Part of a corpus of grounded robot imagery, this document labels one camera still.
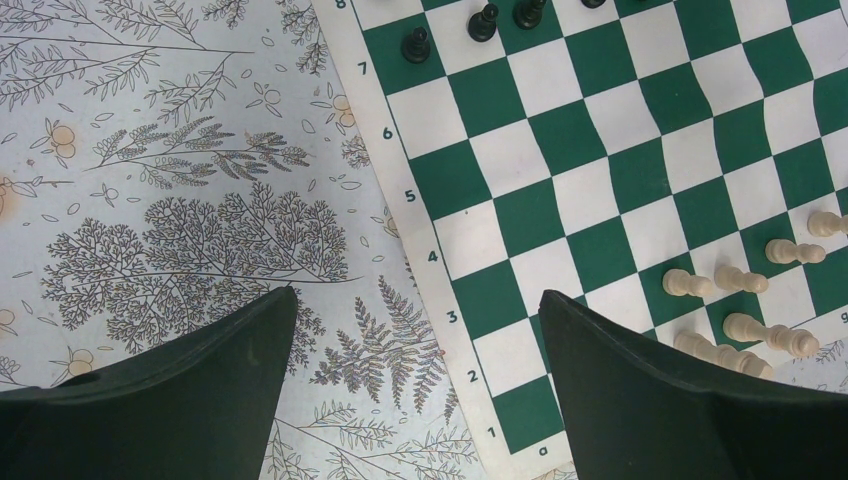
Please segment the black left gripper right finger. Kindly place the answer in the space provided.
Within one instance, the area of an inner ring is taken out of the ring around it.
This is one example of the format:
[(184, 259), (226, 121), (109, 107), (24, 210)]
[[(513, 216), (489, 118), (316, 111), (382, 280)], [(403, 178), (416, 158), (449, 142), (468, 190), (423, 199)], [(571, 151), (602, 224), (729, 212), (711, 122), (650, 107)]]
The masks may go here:
[(707, 363), (555, 291), (539, 319), (582, 479), (843, 479), (844, 395)]

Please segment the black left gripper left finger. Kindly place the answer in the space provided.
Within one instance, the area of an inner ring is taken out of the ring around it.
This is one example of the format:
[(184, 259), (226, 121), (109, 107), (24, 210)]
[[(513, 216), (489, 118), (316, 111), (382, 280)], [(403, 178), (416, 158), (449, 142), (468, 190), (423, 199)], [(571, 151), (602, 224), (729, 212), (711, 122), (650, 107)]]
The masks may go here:
[(258, 478), (297, 313), (279, 287), (115, 364), (3, 392), (2, 477)]

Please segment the white tall piece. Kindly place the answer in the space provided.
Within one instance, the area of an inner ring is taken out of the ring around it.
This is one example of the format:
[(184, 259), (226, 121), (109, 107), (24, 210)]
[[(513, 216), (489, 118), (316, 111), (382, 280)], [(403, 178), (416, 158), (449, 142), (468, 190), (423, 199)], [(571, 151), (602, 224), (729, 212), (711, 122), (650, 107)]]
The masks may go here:
[(748, 351), (738, 351), (730, 345), (713, 345), (702, 335), (693, 331), (680, 332), (673, 346), (688, 355), (745, 375), (767, 379), (773, 378), (774, 370), (769, 363)]
[(731, 313), (722, 325), (724, 334), (738, 342), (765, 342), (778, 351), (785, 351), (796, 358), (814, 355), (820, 349), (819, 340), (804, 329), (790, 329), (785, 325), (767, 327), (752, 316), (744, 313)]

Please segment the white pawn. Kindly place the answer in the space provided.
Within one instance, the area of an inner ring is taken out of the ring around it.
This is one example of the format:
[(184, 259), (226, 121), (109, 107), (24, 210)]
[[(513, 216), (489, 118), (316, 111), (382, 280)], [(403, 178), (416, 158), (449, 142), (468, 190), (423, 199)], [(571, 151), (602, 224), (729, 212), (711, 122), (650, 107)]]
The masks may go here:
[(795, 244), (787, 239), (773, 239), (767, 243), (765, 255), (769, 261), (776, 264), (817, 264), (826, 258), (827, 253), (821, 245)]
[(713, 293), (712, 281), (683, 269), (670, 269), (662, 278), (662, 287), (673, 296), (706, 297)]
[(814, 212), (808, 218), (807, 229), (815, 237), (846, 234), (848, 230), (848, 217), (829, 211)]
[(718, 288), (732, 292), (744, 291), (760, 294), (769, 288), (769, 281), (764, 275), (743, 272), (730, 265), (718, 267), (715, 271), (714, 281)]

